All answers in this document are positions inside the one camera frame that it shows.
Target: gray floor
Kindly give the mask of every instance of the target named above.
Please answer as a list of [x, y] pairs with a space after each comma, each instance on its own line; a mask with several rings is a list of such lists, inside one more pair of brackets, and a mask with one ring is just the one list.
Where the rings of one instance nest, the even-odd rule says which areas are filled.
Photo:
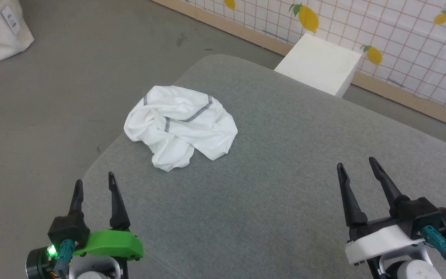
[[[74, 181], [149, 88], [212, 53], [269, 68], [281, 60], [149, 0], [21, 5], [36, 41], [0, 62], [0, 278], [25, 277], [28, 251], [48, 244]], [[382, 97], [352, 86], [345, 99], [446, 141], [445, 124]]]

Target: gray cushion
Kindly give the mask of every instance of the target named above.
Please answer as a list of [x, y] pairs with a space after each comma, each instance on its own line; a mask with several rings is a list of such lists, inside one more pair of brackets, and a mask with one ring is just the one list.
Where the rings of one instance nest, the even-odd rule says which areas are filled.
[[[438, 139], [225, 55], [197, 62], [175, 85], [217, 98], [239, 133], [229, 154], [213, 162], [195, 152], [169, 173], [152, 166], [147, 146], [121, 135], [89, 169], [87, 224], [108, 228], [113, 171], [145, 244], [131, 278], [370, 278], [367, 265], [345, 256], [339, 162], [370, 219], [389, 207], [369, 156], [404, 194], [446, 207], [446, 143]], [[446, 277], [446, 263], [431, 256]]]

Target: wallpaper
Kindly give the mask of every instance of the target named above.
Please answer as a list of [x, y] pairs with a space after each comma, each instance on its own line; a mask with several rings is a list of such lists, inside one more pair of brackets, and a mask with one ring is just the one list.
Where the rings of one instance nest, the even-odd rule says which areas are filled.
[[357, 70], [446, 106], [446, 0], [184, 0], [294, 45], [362, 53]]

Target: wooden baseboard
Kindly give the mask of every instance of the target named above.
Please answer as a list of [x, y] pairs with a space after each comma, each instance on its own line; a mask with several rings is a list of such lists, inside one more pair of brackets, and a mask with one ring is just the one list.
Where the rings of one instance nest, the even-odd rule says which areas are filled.
[[[285, 56], [292, 49], [292, 46], [288, 44], [201, 10], [187, 2], [181, 0], [152, 1], [280, 55]], [[354, 74], [352, 84], [446, 123], [446, 107], [435, 102], [421, 99], [398, 87], [359, 72]]]

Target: white box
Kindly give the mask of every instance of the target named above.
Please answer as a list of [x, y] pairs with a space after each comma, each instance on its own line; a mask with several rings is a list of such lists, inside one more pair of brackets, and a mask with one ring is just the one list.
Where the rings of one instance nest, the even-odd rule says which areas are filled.
[[360, 53], [305, 34], [274, 70], [341, 98], [359, 58]]

